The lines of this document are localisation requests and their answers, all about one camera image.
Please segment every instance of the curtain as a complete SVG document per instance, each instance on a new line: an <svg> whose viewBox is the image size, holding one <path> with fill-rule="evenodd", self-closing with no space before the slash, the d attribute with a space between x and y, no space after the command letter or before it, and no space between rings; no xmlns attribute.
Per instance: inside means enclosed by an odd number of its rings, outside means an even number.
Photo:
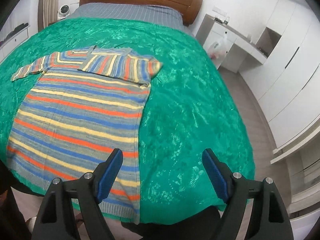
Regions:
<svg viewBox="0 0 320 240"><path fill-rule="evenodd" d="M42 0L43 2L43 28L56 22L58 17L59 0Z"/></svg>

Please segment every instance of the wall socket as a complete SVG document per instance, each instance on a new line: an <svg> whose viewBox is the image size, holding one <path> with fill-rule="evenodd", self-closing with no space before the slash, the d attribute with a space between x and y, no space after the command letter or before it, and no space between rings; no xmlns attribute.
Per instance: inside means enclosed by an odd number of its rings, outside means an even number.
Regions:
<svg viewBox="0 0 320 240"><path fill-rule="evenodd" d="M225 11L222 11L220 8L218 8L218 7L216 7L216 6L214 6L214 7L212 8L212 11L214 11L214 12L216 12L216 13L224 16L224 17L227 16L227 13L226 13Z"/></svg>

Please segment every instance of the metal screw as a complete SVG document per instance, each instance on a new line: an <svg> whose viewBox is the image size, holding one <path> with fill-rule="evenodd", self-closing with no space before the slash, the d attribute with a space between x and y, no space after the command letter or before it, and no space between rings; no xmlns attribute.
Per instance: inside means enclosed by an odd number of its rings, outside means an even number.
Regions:
<svg viewBox="0 0 320 240"><path fill-rule="evenodd" d="M239 172L234 172L234 173L233 173L233 176L234 176L236 179L239 179L239 178L242 177L241 173L239 173Z"/></svg>
<svg viewBox="0 0 320 240"><path fill-rule="evenodd" d="M55 184L55 185L59 184L59 182L60 182L59 178L55 178L55 179L52 180L52 183Z"/></svg>
<svg viewBox="0 0 320 240"><path fill-rule="evenodd" d="M85 179L90 179L90 178L92 178L92 173L91 173L91 172L87 172L87 173L84 175L84 178L85 178Z"/></svg>
<svg viewBox="0 0 320 240"><path fill-rule="evenodd" d="M269 183L269 184L272 184L272 183L273 183L273 179L267 177L267 178L266 178L266 182Z"/></svg>

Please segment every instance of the green bedspread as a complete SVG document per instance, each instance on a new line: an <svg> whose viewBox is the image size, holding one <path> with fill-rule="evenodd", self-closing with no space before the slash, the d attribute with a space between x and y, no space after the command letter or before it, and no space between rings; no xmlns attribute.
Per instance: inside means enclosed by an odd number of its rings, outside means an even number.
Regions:
<svg viewBox="0 0 320 240"><path fill-rule="evenodd" d="M139 129L140 222L172 224L210 205L223 208L201 163L206 148L210 147L232 171L253 179L252 148L245 126L199 43L178 30L130 20L63 20L32 36L0 65L3 162L13 119L39 77L30 75L11 82L11 75L54 51L92 45L130 47L163 62L151 82ZM39 191L32 182L18 179Z"/></svg>

